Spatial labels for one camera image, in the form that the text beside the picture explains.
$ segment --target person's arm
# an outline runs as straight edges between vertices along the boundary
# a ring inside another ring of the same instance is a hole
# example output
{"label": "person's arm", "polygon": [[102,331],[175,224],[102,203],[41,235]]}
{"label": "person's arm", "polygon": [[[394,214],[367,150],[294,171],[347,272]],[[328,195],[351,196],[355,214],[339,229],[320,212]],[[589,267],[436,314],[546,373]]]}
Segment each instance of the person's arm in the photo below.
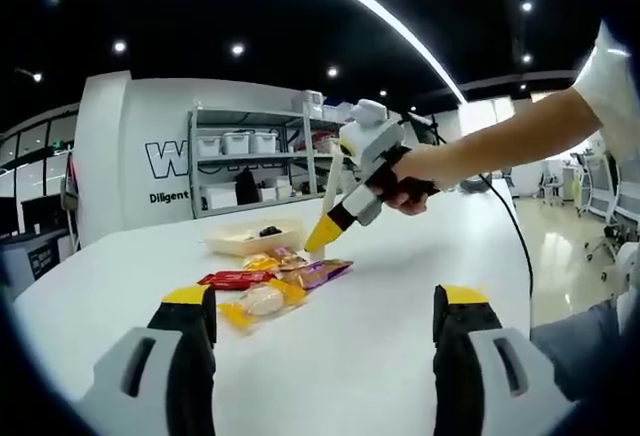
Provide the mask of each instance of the person's arm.
{"label": "person's arm", "polygon": [[454,141],[456,176],[517,166],[554,156],[584,141],[601,126],[573,89],[547,96],[502,123]]}

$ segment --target black cable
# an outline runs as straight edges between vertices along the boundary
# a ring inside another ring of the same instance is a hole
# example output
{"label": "black cable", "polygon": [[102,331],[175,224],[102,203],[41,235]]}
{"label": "black cable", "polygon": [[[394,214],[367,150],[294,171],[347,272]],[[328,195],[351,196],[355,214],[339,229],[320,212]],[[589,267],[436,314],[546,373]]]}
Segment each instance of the black cable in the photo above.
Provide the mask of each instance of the black cable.
{"label": "black cable", "polygon": [[[439,134],[437,133],[434,133],[434,134],[441,143],[447,144],[444,138],[442,138]],[[524,236],[522,236],[522,232],[520,231],[518,222],[516,221],[515,216],[511,212],[511,209],[509,208],[509,205],[507,204],[507,202],[504,200],[502,195],[498,193],[498,191],[496,191],[496,188],[493,187],[491,182],[488,181],[487,178],[485,178],[481,174],[479,174],[478,176],[480,177],[480,179],[482,179],[486,183],[489,189],[493,191],[493,194],[495,194],[498,197],[498,199],[502,202],[504,209],[506,209],[507,213],[509,214],[509,218],[511,218],[513,227],[516,228],[516,233],[518,233],[518,238],[520,239],[520,244],[522,245],[522,250],[524,251],[524,257],[527,259],[527,269],[529,270],[529,298],[531,298],[531,295],[533,294],[533,267],[531,266],[531,257],[529,256],[529,249],[527,248],[527,243],[525,243],[524,241]]]}

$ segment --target yellow tip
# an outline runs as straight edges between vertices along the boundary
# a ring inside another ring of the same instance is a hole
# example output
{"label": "yellow tip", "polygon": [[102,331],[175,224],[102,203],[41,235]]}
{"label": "yellow tip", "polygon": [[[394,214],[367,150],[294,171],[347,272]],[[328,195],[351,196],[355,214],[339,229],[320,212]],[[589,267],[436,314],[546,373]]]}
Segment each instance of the yellow tip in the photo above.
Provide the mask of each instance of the yellow tip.
{"label": "yellow tip", "polygon": [[313,228],[313,231],[304,245],[304,250],[313,253],[335,241],[342,234],[342,229],[327,214],[323,215]]}

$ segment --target white sleeve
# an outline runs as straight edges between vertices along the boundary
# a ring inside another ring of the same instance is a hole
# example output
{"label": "white sleeve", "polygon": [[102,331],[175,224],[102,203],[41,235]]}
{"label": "white sleeve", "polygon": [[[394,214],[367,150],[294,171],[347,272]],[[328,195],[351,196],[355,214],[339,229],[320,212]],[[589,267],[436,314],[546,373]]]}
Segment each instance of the white sleeve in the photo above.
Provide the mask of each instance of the white sleeve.
{"label": "white sleeve", "polygon": [[602,123],[601,133],[618,161],[640,147],[640,103],[630,55],[602,24],[595,47],[573,88]]}

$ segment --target floor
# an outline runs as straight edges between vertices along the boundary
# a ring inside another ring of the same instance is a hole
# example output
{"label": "floor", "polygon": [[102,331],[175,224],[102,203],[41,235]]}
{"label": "floor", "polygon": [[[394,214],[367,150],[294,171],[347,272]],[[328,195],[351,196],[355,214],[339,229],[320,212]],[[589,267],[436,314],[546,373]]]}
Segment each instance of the floor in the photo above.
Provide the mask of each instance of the floor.
{"label": "floor", "polygon": [[518,219],[534,272],[532,325],[556,321],[611,296],[600,278],[613,264],[606,250],[586,260],[584,243],[602,234],[603,220],[591,214],[578,218],[573,203],[548,206],[538,199],[515,199]]}

